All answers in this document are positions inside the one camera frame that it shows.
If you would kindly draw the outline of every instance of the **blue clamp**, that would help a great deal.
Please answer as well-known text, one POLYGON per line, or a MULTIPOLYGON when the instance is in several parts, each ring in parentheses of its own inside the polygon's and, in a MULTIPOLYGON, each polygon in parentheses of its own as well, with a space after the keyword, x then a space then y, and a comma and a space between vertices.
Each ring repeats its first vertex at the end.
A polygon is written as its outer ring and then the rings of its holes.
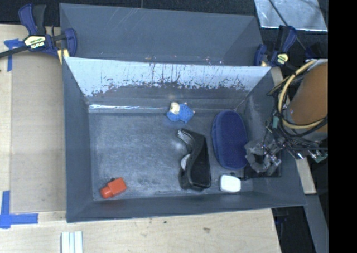
POLYGON ((272 48, 260 44, 254 55, 254 66, 284 66, 289 60, 288 51, 295 43, 297 31, 292 26, 279 26, 277 42, 272 48))
MULTIPOLYGON (((41 52, 58 58, 59 49, 56 47, 56 41, 60 40, 66 40, 66 48, 69 55, 71 57, 75 55, 77 51, 77 38, 74 29, 66 29, 63 34, 58 36, 46 34, 46 28, 43 24, 45 9, 45 5, 34 6, 32 3, 20 8, 18 16, 21 24, 25 26, 28 31, 28 37, 22 41, 22 44, 17 42, 17 48, 13 48, 15 47, 15 45, 13 45, 8 51, 0 53, 0 58, 26 50, 30 52, 41 52)), ((12 59, 9 60, 8 71, 11 71, 11 69, 12 59)))
POLYGON ((15 215, 10 213, 10 191, 2 193, 0 228, 9 229, 13 224, 36 224, 38 213, 22 213, 15 215))

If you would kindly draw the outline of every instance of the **small orange block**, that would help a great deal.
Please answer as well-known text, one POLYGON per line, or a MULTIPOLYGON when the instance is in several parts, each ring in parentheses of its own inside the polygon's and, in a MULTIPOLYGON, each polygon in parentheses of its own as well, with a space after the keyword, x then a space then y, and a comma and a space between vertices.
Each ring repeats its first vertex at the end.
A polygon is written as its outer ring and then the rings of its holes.
POLYGON ((102 188, 100 190, 100 194, 103 198, 109 198, 124 192, 126 189, 127 185, 124 183, 123 178, 118 178, 109 182, 104 188, 102 188))

